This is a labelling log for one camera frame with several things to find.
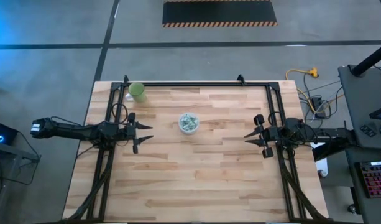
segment black metal frame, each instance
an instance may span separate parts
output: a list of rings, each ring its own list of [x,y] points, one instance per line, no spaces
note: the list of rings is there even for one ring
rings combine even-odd
[[[106,115],[105,120],[110,121],[111,119],[111,111],[112,106],[114,104],[114,98],[116,96],[116,92],[119,91],[118,95],[118,102],[122,102],[124,99],[124,90],[127,88],[131,82],[128,80],[128,78],[125,76],[124,82],[113,82],[111,83],[111,89],[109,94],[109,100],[108,105],[106,108]],[[280,114],[280,119],[282,122],[285,120],[285,112],[284,112],[284,106],[282,97],[280,94],[280,87],[278,82],[246,82],[244,80],[244,77],[242,75],[239,75],[237,78],[237,81],[233,82],[145,82],[145,86],[216,86],[216,87],[222,87],[222,86],[254,86],[254,87],[264,87],[266,89],[267,94],[267,101],[269,105],[269,111],[270,114],[272,114],[272,122],[273,125],[277,125],[277,120],[275,117],[276,113]],[[278,111],[275,111],[274,104],[273,104],[273,97],[272,97],[272,91],[276,94],[277,102],[278,102]],[[116,117],[114,122],[119,122],[120,120],[120,114],[121,114],[121,107],[118,106],[116,108]],[[95,173],[93,178],[93,184],[92,184],[92,190],[90,194],[86,197],[85,201],[81,204],[81,206],[78,208],[76,213],[72,215],[69,219],[61,220],[63,223],[102,223],[104,220],[104,214],[106,211],[106,202],[108,199],[108,191],[109,191],[109,182],[110,182],[110,176],[112,171],[112,163],[114,158],[114,151],[115,151],[115,142],[111,142],[110,145],[107,145],[106,147],[102,147],[99,149],[98,152],[98,158],[96,161],[95,166]],[[281,147],[280,143],[276,143],[277,148],[277,154],[278,154],[278,163],[280,165],[280,170],[287,169],[285,167],[285,160],[283,157],[283,148]],[[290,158],[290,168],[291,172],[293,174],[294,181],[296,185],[299,186],[299,178],[298,173],[296,171],[296,165],[294,160],[294,155],[292,150],[288,150],[288,157]],[[105,168],[102,172],[102,166],[103,166],[103,158],[105,156],[108,156],[108,161],[105,165]],[[293,206],[292,206],[292,200],[290,195],[290,189],[288,188],[288,181],[284,178],[282,175],[282,184],[283,184],[283,193],[286,201],[287,206],[287,213],[289,220],[293,220],[295,218]],[[95,206],[95,198],[96,194],[100,190],[100,188],[103,186],[103,192],[101,196],[101,204],[99,208],[98,217],[94,217],[94,206]],[[297,196],[297,202],[298,202],[298,208],[300,211],[300,218],[305,219],[306,213],[305,208],[300,200],[300,198]],[[86,219],[81,219],[82,216],[85,214],[85,211],[88,211],[86,214]]]

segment black desk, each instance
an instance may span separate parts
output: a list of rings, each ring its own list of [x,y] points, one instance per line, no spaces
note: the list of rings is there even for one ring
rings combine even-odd
[[[362,78],[352,75],[349,67],[339,67],[338,71],[357,142],[363,147],[346,150],[357,202],[365,223],[381,223],[381,198],[369,199],[365,196],[354,167],[356,162],[381,161],[381,121],[369,118],[371,112],[381,108],[381,71],[371,68]],[[364,134],[360,127],[365,124],[377,135],[371,138]]]

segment small plastic bowl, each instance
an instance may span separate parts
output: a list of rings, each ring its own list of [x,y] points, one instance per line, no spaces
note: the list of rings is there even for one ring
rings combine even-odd
[[[186,130],[184,130],[184,129],[181,127],[181,125],[180,125],[180,121],[182,120],[182,117],[184,117],[185,115],[189,115],[189,116],[191,116],[191,117],[193,117],[193,118],[196,118],[196,119],[198,120],[198,123],[197,123],[197,126],[196,126],[195,129],[190,130],[190,131],[186,131]],[[194,134],[194,133],[197,131],[198,127],[200,126],[200,120],[198,119],[197,115],[195,115],[194,113],[184,113],[183,115],[181,115],[181,116],[179,117],[178,125],[179,125],[179,128],[180,128],[180,130],[182,131],[183,134]]]

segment green cup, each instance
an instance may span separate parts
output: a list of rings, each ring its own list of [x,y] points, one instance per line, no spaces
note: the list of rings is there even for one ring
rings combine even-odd
[[[142,103],[146,101],[145,85],[140,82],[134,82],[129,85],[128,93],[131,94],[134,101],[137,103]]]

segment keyboard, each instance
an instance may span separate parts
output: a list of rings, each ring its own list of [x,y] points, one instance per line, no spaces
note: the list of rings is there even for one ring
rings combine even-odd
[[[367,198],[381,198],[381,161],[356,162],[355,167]]]

